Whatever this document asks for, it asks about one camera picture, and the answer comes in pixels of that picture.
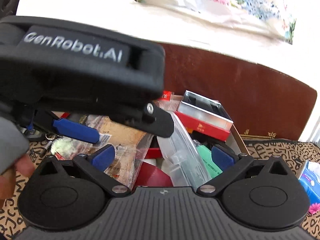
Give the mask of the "person's left hand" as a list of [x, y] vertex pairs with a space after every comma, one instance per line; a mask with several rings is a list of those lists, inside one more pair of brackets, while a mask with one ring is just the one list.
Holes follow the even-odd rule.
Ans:
[[13, 167], [9, 168], [1, 175], [1, 207], [3, 206], [4, 201], [8, 198], [11, 198], [14, 194], [17, 171], [25, 177], [30, 177], [33, 174], [35, 171], [35, 166], [29, 155], [25, 154], [22, 156], [20, 159], [18, 159], [18, 161], [16, 161]]

